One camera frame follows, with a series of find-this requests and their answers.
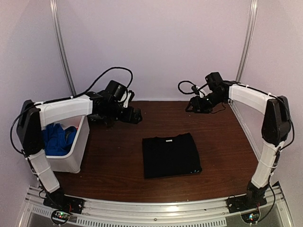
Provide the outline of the black garment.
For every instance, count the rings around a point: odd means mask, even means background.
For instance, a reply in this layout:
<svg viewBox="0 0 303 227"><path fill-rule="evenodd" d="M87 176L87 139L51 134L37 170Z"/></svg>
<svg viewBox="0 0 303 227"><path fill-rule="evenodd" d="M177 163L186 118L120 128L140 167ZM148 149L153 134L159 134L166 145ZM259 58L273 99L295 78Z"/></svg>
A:
<svg viewBox="0 0 303 227"><path fill-rule="evenodd" d="M142 139L144 178L164 178L202 172L200 156L190 133Z"/></svg>

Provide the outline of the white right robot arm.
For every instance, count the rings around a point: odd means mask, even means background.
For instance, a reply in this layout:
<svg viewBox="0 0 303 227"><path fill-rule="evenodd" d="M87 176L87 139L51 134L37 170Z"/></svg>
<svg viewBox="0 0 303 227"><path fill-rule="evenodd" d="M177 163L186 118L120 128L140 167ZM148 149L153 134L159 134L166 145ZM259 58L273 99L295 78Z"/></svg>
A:
<svg viewBox="0 0 303 227"><path fill-rule="evenodd" d="M274 96L236 81L222 79L219 72L205 77L206 83L191 85L191 95L186 112L209 114L218 104L240 102L258 112L264 118L261 127L263 139L262 153L257 169L251 179L255 188L269 184L269 178L276 168L281 151L286 148L285 141L289 132L293 132L288 100L285 96Z"/></svg>

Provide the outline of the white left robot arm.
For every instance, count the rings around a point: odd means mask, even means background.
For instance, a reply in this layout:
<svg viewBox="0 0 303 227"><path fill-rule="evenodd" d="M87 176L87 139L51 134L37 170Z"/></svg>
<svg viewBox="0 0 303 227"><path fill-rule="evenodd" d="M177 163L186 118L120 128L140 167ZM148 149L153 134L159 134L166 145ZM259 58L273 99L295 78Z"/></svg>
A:
<svg viewBox="0 0 303 227"><path fill-rule="evenodd" d="M88 116L95 120L113 120L138 124L142 121L141 110L129 105L134 92L111 80L105 90L85 91L78 96L36 102L27 100L13 126L22 146L20 153L29 161L44 189L51 193L49 201L58 210L68 206L68 199L57 192L57 180L45 153L42 130L46 126L71 119Z"/></svg>

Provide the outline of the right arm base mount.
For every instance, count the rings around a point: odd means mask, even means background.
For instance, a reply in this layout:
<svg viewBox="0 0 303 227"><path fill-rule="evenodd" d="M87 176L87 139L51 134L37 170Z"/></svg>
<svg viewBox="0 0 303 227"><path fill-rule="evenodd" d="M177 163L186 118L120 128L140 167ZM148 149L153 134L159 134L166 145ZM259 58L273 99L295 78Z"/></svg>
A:
<svg viewBox="0 0 303 227"><path fill-rule="evenodd" d="M229 196L226 200L226 205L229 213L240 212L242 220L246 224L256 224L260 217L260 207L267 204L265 192L268 185L257 188L252 183L247 186L245 195Z"/></svg>

